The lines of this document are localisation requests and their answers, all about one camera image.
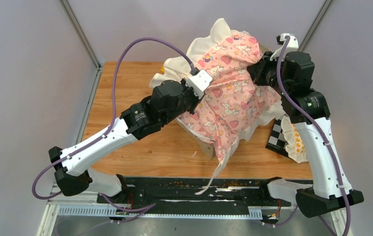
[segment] cable clip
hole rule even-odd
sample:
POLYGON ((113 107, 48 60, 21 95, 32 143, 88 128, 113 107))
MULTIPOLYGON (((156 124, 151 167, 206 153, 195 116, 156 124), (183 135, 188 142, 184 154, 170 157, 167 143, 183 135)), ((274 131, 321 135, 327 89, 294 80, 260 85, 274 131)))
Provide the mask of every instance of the cable clip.
POLYGON ((347 185, 346 184, 343 184, 343 185, 337 185, 337 188, 346 188, 347 187, 347 185))

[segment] red wire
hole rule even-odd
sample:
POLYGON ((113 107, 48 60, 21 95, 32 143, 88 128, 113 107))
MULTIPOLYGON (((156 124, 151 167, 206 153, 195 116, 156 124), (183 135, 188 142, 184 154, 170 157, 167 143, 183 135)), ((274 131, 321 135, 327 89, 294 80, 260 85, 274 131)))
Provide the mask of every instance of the red wire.
POLYGON ((133 195, 130 193, 129 196, 131 198, 131 209, 133 209, 133 195))
POLYGON ((278 218, 279 218, 280 217, 280 208, 282 207, 279 199, 278 199, 278 204, 279 204, 278 211, 275 214, 278 214, 278 218))

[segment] pink fabric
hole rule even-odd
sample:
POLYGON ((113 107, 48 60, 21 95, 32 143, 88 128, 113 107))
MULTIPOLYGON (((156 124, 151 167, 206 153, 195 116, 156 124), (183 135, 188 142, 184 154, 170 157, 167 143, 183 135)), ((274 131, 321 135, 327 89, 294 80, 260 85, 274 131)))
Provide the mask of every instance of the pink fabric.
POLYGON ((214 81, 195 114, 184 113, 179 118, 209 138, 201 140, 214 146, 220 162, 238 139, 236 133, 248 128, 280 99, 273 89, 255 86, 246 71, 261 56, 257 40, 243 32, 214 46, 195 65, 210 73, 214 81))

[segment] wooden surface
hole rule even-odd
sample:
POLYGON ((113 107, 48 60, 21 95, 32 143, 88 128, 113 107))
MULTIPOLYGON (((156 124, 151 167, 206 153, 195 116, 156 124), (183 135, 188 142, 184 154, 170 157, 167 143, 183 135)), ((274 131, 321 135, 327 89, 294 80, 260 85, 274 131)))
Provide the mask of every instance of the wooden surface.
MULTIPOLYGON (((106 127, 112 116, 111 84, 115 62, 102 71, 84 139, 106 127)), ((160 73, 161 62, 125 62, 120 67, 116 101, 117 114, 152 93, 149 81, 160 73)), ((273 123, 256 129, 249 142, 240 141, 219 177, 225 178, 312 178, 308 163, 296 162, 265 148, 273 123)), ((199 145, 176 122, 171 122, 131 145, 116 150, 93 165, 108 174, 149 177, 211 177, 218 164, 200 151, 199 145)))

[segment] garment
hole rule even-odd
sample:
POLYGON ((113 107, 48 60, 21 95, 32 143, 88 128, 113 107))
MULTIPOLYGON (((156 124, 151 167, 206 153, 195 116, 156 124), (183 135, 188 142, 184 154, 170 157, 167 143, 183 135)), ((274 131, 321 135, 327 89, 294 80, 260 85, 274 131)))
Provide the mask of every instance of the garment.
POLYGON ((283 116, 280 126, 287 143, 285 150, 288 152, 289 158, 298 163, 307 162, 307 152, 304 143, 288 116, 283 116))
MULTIPOLYGON (((213 82, 195 114, 184 113, 178 121, 214 147, 219 160, 214 178, 223 170, 240 139, 248 141, 258 125, 269 123, 284 111, 280 96, 270 87, 256 86, 246 71, 247 66, 262 57, 258 41, 249 33, 231 30, 224 19, 218 19, 210 36, 195 39, 186 54, 198 69, 213 77, 213 82)), ((168 59, 163 67, 165 73, 154 76, 152 87, 167 79, 180 81, 190 76, 189 65, 183 58, 168 59)))

